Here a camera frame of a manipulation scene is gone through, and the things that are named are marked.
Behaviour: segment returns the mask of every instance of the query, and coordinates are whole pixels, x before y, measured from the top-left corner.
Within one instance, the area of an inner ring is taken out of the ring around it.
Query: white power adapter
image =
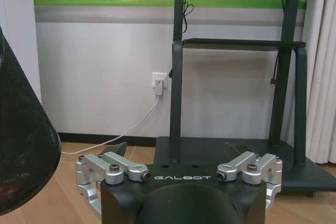
[[[163,80],[155,80],[154,91],[155,95],[162,96],[163,94]]]

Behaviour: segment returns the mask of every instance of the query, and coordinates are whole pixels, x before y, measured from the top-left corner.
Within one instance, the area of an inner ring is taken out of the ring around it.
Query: white curtain
[[[336,0],[308,0],[307,148],[317,163],[336,163]]]

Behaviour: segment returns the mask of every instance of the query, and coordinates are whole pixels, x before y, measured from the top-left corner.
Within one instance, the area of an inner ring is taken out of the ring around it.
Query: gray stripe
[[[173,7],[35,6],[36,22],[172,24]],[[281,26],[280,9],[195,8],[188,24]],[[304,10],[297,26],[303,26]]]

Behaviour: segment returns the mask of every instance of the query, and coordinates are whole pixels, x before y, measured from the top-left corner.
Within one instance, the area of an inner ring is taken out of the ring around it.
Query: metal stand
[[[159,137],[156,143],[155,163],[211,163],[225,161],[225,143],[248,146],[260,154],[273,153],[284,162],[283,189],[290,191],[336,190],[336,179],[306,158],[306,90],[307,54],[305,43],[294,42],[294,31],[299,0],[286,0],[281,41],[188,39],[182,40],[183,1],[175,0],[172,100],[169,140]],[[221,138],[181,137],[181,101],[183,48],[279,51],[277,83],[274,92],[269,138],[267,140],[233,140]],[[294,148],[280,139],[285,107],[291,52],[296,54],[295,76],[295,143]],[[212,146],[209,155],[205,145]]]

